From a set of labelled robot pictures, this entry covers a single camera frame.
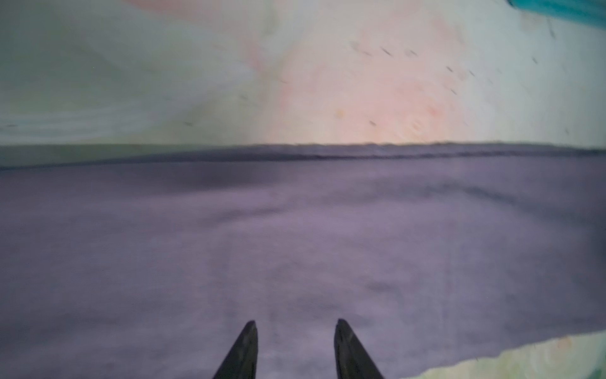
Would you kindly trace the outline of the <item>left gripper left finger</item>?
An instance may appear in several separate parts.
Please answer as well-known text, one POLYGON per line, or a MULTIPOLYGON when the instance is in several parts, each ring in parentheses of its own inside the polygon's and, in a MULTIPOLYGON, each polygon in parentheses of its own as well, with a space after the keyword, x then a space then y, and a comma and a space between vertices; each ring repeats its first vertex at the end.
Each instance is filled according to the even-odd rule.
POLYGON ((255 379, 259 338, 257 324, 249 321, 241 330, 238 338, 220 364, 213 379, 255 379))

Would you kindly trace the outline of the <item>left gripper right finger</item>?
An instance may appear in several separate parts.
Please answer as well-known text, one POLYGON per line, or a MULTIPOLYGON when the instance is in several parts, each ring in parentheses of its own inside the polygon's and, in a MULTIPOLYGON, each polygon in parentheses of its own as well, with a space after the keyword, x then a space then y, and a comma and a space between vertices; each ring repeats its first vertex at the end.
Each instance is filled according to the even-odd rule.
POLYGON ((334 335, 338 379, 384 379, 350 324, 340 318, 334 335))

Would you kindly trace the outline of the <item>purple trousers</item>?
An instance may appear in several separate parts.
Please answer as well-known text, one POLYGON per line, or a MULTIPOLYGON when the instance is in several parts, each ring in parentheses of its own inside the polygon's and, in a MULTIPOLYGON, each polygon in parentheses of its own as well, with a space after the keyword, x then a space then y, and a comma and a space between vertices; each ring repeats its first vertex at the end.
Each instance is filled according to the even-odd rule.
POLYGON ((1 376, 387 377, 605 328, 605 153, 235 149, 1 173, 1 376))

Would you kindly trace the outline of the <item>teal plastic basket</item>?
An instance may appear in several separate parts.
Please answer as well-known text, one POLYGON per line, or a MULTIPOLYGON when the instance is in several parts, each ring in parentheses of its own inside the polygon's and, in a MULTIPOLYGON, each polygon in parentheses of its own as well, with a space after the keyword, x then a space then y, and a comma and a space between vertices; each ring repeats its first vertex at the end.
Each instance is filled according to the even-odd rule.
POLYGON ((605 28, 605 1, 598 0, 508 0, 516 9, 605 28))

